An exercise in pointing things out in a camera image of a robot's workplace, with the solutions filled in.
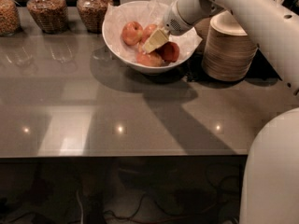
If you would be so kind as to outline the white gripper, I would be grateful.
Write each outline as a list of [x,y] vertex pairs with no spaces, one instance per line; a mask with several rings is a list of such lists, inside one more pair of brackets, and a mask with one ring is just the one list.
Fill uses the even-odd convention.
[[178,3],[174,2],[168,7],[163,16],[163,27],[158,27],[152,32],[146,40],[142,49],[146,53],[151,53],[163,46],[169,41],[169,33],[171,35],[183,35],[192,29],[192,26],[182,19],[178,12]]

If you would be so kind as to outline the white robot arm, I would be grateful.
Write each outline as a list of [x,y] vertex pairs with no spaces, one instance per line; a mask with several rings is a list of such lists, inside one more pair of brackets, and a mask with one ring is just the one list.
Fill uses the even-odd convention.
[[[268,62],[255,68],[254,82],[282,82],[299,90],[299,16],[275,0],[175,0],[152,39],[183,35],[200,20],[229,12]],[[249,149],[243,177],[239,224],[299,224],[299,111],[270,120]]]

